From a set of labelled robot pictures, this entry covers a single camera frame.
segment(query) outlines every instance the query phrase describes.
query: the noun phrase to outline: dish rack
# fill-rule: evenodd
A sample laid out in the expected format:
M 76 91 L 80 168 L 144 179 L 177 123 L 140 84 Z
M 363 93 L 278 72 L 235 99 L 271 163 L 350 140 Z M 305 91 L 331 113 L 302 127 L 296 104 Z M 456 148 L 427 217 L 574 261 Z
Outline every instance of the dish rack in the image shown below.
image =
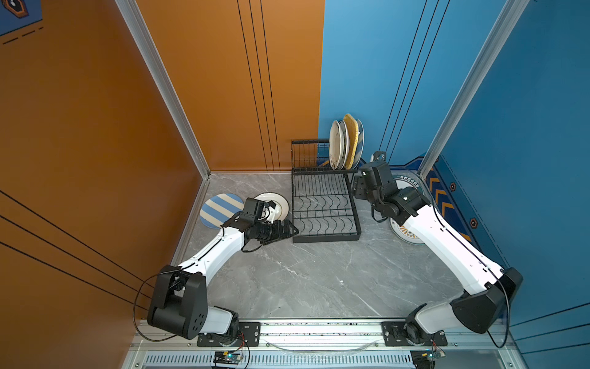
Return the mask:
M 356 241 L 360 222 L 350 186 L 357 169 L 333 170 L 328 139 L 291 142 L 294 243 Z

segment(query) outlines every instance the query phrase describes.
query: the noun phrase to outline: marble floor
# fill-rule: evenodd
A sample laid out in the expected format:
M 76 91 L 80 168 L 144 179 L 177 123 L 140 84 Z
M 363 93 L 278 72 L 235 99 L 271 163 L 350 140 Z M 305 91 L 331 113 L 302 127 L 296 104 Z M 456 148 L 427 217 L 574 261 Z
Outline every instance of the marble floor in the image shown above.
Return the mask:
M 209 181 L 205 199 L 233 193 L 245 200 L 277 192 L 291 202 L 290 174 L 212 174 Z M 236 253 L 209 284 L 209 305 L 237 311 L 242 318 L 398 317 L 462 292 L 428 247 L 402 241 L 388 222 L 376 223 L 366 201 L 357 200 L 356 206 L 360 240 L 282 240 L 253 253 Z M 217 232 L 197 220 L 185 257 Z

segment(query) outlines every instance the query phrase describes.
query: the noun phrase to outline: yellow plate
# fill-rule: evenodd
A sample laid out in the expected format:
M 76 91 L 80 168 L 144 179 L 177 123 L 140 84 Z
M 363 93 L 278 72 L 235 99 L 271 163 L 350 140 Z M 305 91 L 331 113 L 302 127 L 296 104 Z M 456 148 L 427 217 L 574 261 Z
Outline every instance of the yellow plate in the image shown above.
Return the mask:
M 346 155 L 346 163 L 344 164 L 345 169 L 348 170 L 352 168 L 352 164 L 355 161 L 356 145 L 359 142 L 359 124 L 350 114 L 345 115 L 343 120 L 346 124 L 349 138 L 349 151 L 348 155 Z

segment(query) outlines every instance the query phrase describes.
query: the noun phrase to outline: robotic arm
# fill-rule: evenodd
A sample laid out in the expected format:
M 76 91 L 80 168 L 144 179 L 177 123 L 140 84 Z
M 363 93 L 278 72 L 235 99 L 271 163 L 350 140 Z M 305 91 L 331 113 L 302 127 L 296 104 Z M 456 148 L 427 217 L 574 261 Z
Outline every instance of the robotic arm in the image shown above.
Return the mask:
M 432 334 L 465 326 L 485 333 L 508 308 L 522 283 L 514 269 L 502 269 L 455 231 L 430 200 L 412 187 L 398 189 L 384 152 L 377 160 L 360 168 L 353 191 L 358 199 L 368 200 L 372 211 L 393 218 L 418 236 L 456 275 L 464 293 L 433 306 L 423 304 L 407 318 L 405 334 L 414 344 L 428 342 Z
M 299 233 L 289 220 L 278 220 L 280 205 L 274 201 L 246 199 L 242 212 L 226 221 L 201 251 L 177 267 L 167 265 L 158 274 L 147 322 L 182 336 L 208 333 L 230 344 L 238 335 L 238 314 L 207 305 L 207 285 L 221 266 L 251 239 L 260 246 Z
M 370 202 L 373 213 L 393 218 L 418 236 L 456 275 L 464 292 L 432 306 L 423 304 L 406 318 L 404 335 L 413 344 L 429 342 L 443 329 L 465 326 L 485 333 L 509 309 L 522 276 L 514 269 L 502 269 L 455 231 L 415 188 L 398 189 L 384 152 L 360 168 L 353 180 L 355 197 Z M 207 333 L 224 344 L 238 335 L 238 314 L 207 305 L 207 285 L 221 266 L 249 240 L 260 246 L 299 233 L 288 220 L 281 221 L 280 206 L 274 201 L 248 198 L 242 212 L 226 221 L 211 242 L 190 259 L 158 274 L 147 322 L 165 331 L 192 339 Z

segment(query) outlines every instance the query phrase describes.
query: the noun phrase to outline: metal grille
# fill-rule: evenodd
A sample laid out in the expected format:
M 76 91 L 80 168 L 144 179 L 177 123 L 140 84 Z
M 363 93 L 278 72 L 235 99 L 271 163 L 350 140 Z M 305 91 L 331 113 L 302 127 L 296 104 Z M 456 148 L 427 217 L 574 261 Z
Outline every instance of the metal grille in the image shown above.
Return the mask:
M 291 165 L 294 172 L 330 171 L 330 140 L 296 140 L 291 142 Z
M 149 351 L 143 362 L 146 368 L 194 368 L 213 365 L 212 355 L 186 351 Z M 409 351 L 363 352 L 276 352 L 252 351 L 248 368 L 415 368 Z
M 360 237 L 359 217 L 351 195 L 350 174 L 332 170 L 329 140 L 299 140 L 291 146 L 293 242 L 353 241 Z

